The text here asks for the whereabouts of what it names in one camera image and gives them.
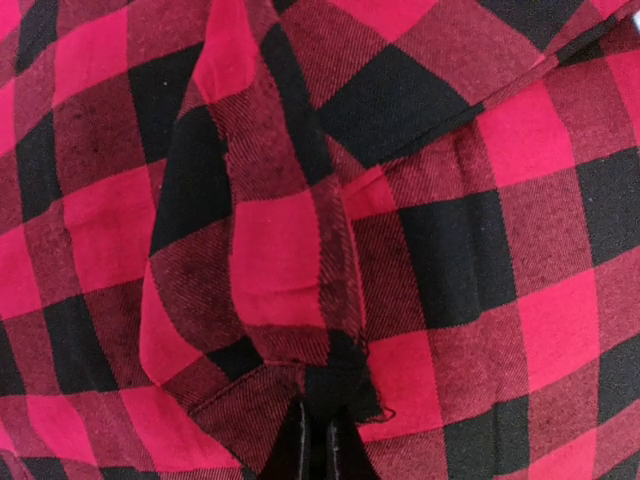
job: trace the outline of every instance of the buffalo check fabric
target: buffalo check fabric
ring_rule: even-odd
[[[0,2],[0,478],[638,478],[639,9]]]

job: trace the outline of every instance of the red square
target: red square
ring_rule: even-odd
[[[73,263],[69,231],[64,225],[62,202],[24,225],[25,237],[40,287],[43,306],[82,293]]]
[[[170,243],[151,258],[166,315],[180,336],[203,353],[227,347],[245,335],[231,301],[231,225],[229,218],[214,222]],[[214,323],[224,328],[211,335]]]
[[[514,473],[507,473],[505,475],[494,475],[494,480],[529,480],[529,475],[526,470],[519,470]]]
[[[576,163],[636,146],[633,125],[604,59],[557,69],[545,85],[571,137]]]
[[[533,463],[529,467],[529,479],[593,478],[595,456],[596,430],[593,429]]]
[[[351,221],[398,210],[384,173],[380,167],[345,185],[342,189],[344,208]]]
[[[529,397],[531,458],[537,460],[598,424],[598,362]]]
[[[327,365],[329,328],[246,325],[245,332],[267,364]]]
[[[640,333],[640,248],[596,268],[600,350],[606,352]]]
[[[146,167],[64,197],[64,221],[83,292],[144,275],[155,206]]]
[[[75,460],[62,460],[60,462],[68,478],[82,478],[83,480],[103,480],[102,473],[95,465],[88,465]]]
[[[27,397],[31,424],[56,457],[96,464],[87,430],[69,399]]]
[[[14,108],[13,125],[18,142],[51,111],[56,52],[51,47],[53,45],[38,55],[33,64],[15,79],[15,98],[20,108]]]
[[[631,117],[636,139],[640,139],[640,50],[609,55],[607,62]]]
[[[211,0],[129,2],[129,65],[140,65],[202,42],[208,20],[205,12],[209,11],[210,5]]]
[[[16,146],[16,135],[13,128],[14,87],[15,81],[11,80],[0,88],[0,157]]]
[[[190,412],[219,395],[230,383],[215,363],[202,356],[163,384],[162,390]]]
[[[532,391],[576,371],[600,353],[593,270],[518,301]]]
[[[16,57],[18,53],[18,41],[20,30],[13,30],[4,39],[0,40],[0,85],[5,85],[16,76]]]
[[[177,332],[158,296],[151,272],[142,290],[140,361],[149,378],[162,385],[191,365],[201,353]]]
[[[127,70],[127,10],[85,23],[56,46],[54,105]]]
[[[205,434],[176,401],[159,388],[125,390],[121,395],[156,470],[238,467],[231,454]]]
[[[84,299],[120,388],[151,385],[140,364],[142,280],[87,293]]]
[[[300,393],[295,385],[295,370],[275,365],[258,368],[215,401],[193,410],[191,418],[230,451],[242,452],[245,464],[259,471],[267,461],[288,407]]]
[[[592,3],[598,9],[604,19],[629,2],[627,0],[591,0],[589,3]]]
[[[438,0],[403,0],[371,2],[369,0],[330,0],[357,20],[393,42],[411,29]]]
[[[429,332],[445,425],[527,393],[527,361],[514,310],[508,305],[485,312],[476,322]]]
[[[0,272],[0,317],[3,320],[42,307],[24,227],[0,236]]]
[[[213,2],[209,18],[193,79],[206,102],[215,103],[253,83],[258,47],[244,2]]]
[[[442,427],[436,378],[426,332],[372,342],[369,368],[382,404],[395,412],[384,423],[360,428],[366,442]]]
[[[233,300],[244,323],[324,326],[320,231],[310,191],[238,204],[230,266]]]
[[[63,195],[110,175],[145,166],[127,74],[110,78],[63,102],[54,110],[53,125],[56,132],[67,132],[55,139]]]
[[[524,35],[480,2],[465,0],[437,2],[396,45],[470,105],[513,82],[540,56]]]
[[[23,457],[51,457],[53,452],[34,430],[26,396],[0,397],[0,420],[16,452]]]
[[[27,394],[59,394],[49,331],[42,310],[14,318],[5,323],[5,328]]]
[[[330,2],[298,0],[280,22],[314,107],[329,100],[387,45],[378,33]]]
[[[448,478],[447,451],[441,428],[371,442],[366,444],[366,449],[380,478]]]
[[[86,392],[69,401],[86,426],[99,467],[122,465],[124,456],[135,459],[138,470],[153,470],[151,456],[136,435],[120,394]]]
[[[65,0],[58,7],[58,37],[97,18],[108,15],[127,5],[127,0],[101,0],[87,2],[85,0]]]
[[[495,188],[482,139],[473,126],[384,167],[398,208],[462,198]]]
[[[603,17],[592,1],[582,2],[582,5],[572,13],[568,21],[562,26],[562,29],[553,37],[545,51],[548,53],[558,52],[580,34],[601,23],[602,20]]]
[[[20,25],[22,14],[18,0],[2,0],[0,2],[0,42]]]
[[[640,450],[640,399],[598,428],[594,478]]]
[[[478,117],[498,186],[574,166],[569,134],[537,82]]]
[[[402,223],[388,213],[354,222],[369,341],[424,329]]]
[[[22,197],[15,150],[0,155],[0,235],[22,223]]]
[[[519,295],[592,267],[574,169],[503,188],[500,200]]]
[[[255,63],[260,86],[211,107],[213,118],[224,122],[224,130],[233,132],[234,138],[242,138],[241,144],[232,141],[231,152],[225,158],[235,203],[282,198],[308,188],[280,97],[264,93],[264,89],[275,88],[271,74],[264,61]],[[250,122],[238,115],[247,108],[251,109]],[[259,172],[255,158],[260,158]]]
[[[9,432],[5,430],[4,425],[2,423],[2,419],[0,419],[0,450],[5,450],[13,454],[16,453],[16,447],[13,445],[13,442],[11,441]]]
[[[621,21],[616,28],[602,37],[600,48],[606,56],[640,49],[640,35],[633,17]]]
[[[31,9],[36,0],[18,0],[20,3],[20,10],[23,12],[27,12]]]

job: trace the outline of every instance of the flannel fabric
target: flannel fabric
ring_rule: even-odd
[[[1,0],[0,478],[637,478],[638,9]]]

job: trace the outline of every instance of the plaid flannel shirt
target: plaid flannel shirt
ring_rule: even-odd
[[[637,478],[639,8],[2,0],[0,478]]]

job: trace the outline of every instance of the black square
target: black square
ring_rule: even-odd
[[[273,8],[282,15],[285,10],[291,7],[298,0],[273,0]]]
[[[304,75],[280,24],[276,23],[269,30],[260,52],[278,87],[298,163],[307,183],[313,186],[333,172],[331,156],[320,119],[311,106]]]
[[[319,114],[327,133],[370,168],[419,150],[433,140],[430,131],[468,108],[447,82],[389,45]]]
[[[493,407],[496,432],[496,474],[513,473],[529,465],[529,397]]]
[[[305,369],[305,397],[312,418],[329,422],[335,412],[347,406],[359,417],[381,413],[378,398],[366,366],[366,356],[345,332],[330,329],[326,366]]]
[[[147,162],[167,156],[173,124],[201,51],[200,43],[129,70]]]
[[[583,0],[480,0],[480,4],[527,37],[543,51],[576,12]]]
[[[13,478],[13,474],[11,473],[9,465],[7,465],[7,462],[2,457],[3,455],[0,454],[0,478]]]
[[[589,62],[598,58],[604,58],[604,52],[602,51],[602,48],[600,48],[600,43],[593,42],[590,45],[587,45],[585,48],[578,50],[571,56],[567,57],[566,60],[561,61],[560,66],[570,67],[572,65]]]
[[[101,468],[104,480],[160,480],[160,475],[153,472],[139,472],[131,467]]]
[[[399,212],[428,328],[463,325],[516,298],[495,191]]]
[[[0,318],[0,397],[8,395],[25,395],[26,389],[22,375],[13,357],[13,349],[9,335]]]
[[[232,382],[262,365],[262,357],[247,336],[207,354]]]
[[[640,335],[600,357],[598,423],[616,416],[640,398]]]
[[[33,475],[33,478],[46,478],[47,480],[68,480],[67,472],[57,458],[31,457],[22,461]]]
[[[118,390],[82,295],[46,307],[44,318],[62,393]]]
[[[242,480],[258,480],[258,476],[247,467],[242,468]]]
[[[480,307],[490,310],[513,302],[516,283],[500,195],[492,190],[466,197],[465,202],[473,238]]]
[[[493,478],[493,412],[445,426],[444,438],[449,478]]]
[[[24,221],[44,213],[62,198],[56,171],[53,112],[49,112],[17,145],[18,179]]]
[[[16,74],[35,62],[47,46],[57,39],[58,1],[36,0],[20,24]]]
[[[529,458],[529,399],[444,428],[449,478],[493,478],[525,468]]]
[[[371,380],[371,371],[368,368],[365,369],[363,377],[364,379],[347,405],[353,420],[362,424],[384,414],[378,399],[378,391]]]
[[[601,476],[600,480],[636,480],[639,468],[640,452],[637,452]]]
[[[606,22],[599,23],[562,47],[557,53],[560,64],[566,66],[603,56],[598,41],[617,23],[616,18],[612,16]]]
[[[593,263],[640,245],[640,159],[630,148],[578,166]]]
[[[207,107],[176,124],[164,175],[151,253],[231,215],[226,145]]]

